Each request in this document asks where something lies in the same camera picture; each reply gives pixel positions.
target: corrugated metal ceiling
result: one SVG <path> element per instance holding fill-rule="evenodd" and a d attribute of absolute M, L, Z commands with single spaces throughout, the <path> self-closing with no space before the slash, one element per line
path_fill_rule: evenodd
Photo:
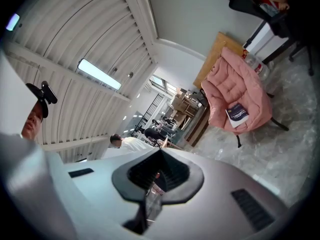
<path fill-rule="evenodd" d="M 29 0 L 17 13 L 20 27 L 7 36 L 9 42 L 108 88 L 79 71 L 78 63 L 85 58 L 120 82 L 117 92 L 126 97 L 134 95 L 137 81 L 152 68 L 126 0 Z M 49 116 L 37 136 L 39 144 L 78 141 L 117 129 L 119 111 L 129 107 L 127 101 L 45 68 L 18 52 L 6 53 L 25 83 L 40 87 L 46 80 L 58 97 L 57 104 L 48 106 Z M 59 153 L 65 163 L 70 163 L 87 156 L 89 160 L 99 158 L 102 151 L 101 143 L 96 142 Z"/>

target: ceiling light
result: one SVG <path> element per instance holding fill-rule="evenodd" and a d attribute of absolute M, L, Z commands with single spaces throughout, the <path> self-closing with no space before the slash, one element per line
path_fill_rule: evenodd
<path fill-rule="evenodd" d="M 14 30 L 15 25 L 18 23 L 20 16 L 18 14 L 14 14 L 11 19 L 9 20 L 8 25 L 6 26 L 6 29 L 9 31 Z"/>
<path fill-rule="evenodd" d="M 87 61 L 84 58 L 80 61 L 78 68 L 86 72 L 87 74 L 93 76 L 94 78 L 104 82 L 108 86 L 113 87 L 116 90 L 119 90 L 121 87 L 121 83 L 114 80 L 112 77 L 108 76 L 106 73 L 102 72 L 102 70 L 92 65 L 89 61 Z"/>

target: gray tile floor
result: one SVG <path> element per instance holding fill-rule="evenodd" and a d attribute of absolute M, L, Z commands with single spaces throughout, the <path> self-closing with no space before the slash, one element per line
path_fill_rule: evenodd
<path fill-rule="evenodd" d="M 265 87 L 275 95 L 271 100 L 273 117 L 290 131 L 268 122 L 241 134 L 242 147 L 238 148 L 234 134 L 209 126 L 195 147 L 185 144 L 184 149 L 240 168 L 287 206 L 293 205 L 310 189 L 306 180 L 312 179 L 309 171 L 318 137 L 318 102 L 308 67 L 306 51 L 301 51 L 294 62 L 285 57 L 276 63 Z"/>

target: pink chair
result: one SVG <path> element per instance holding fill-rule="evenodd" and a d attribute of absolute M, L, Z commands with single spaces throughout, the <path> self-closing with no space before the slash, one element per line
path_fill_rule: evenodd
<path fill-rule="evenodd" d="M 215 62 L 206 79 L 201 82 L 210 105 L 209 125 L 233 132 L 241 147 L 239 134 L 252 131 L 269 120 L 285 131 L 289 129 L 272 117 L 270 98 L 273 95 L 264 91 L 258 74 L 237 54 L 227 47 Z M 249 118 L 233 128 L 226 109 L 241 104 Z"/>

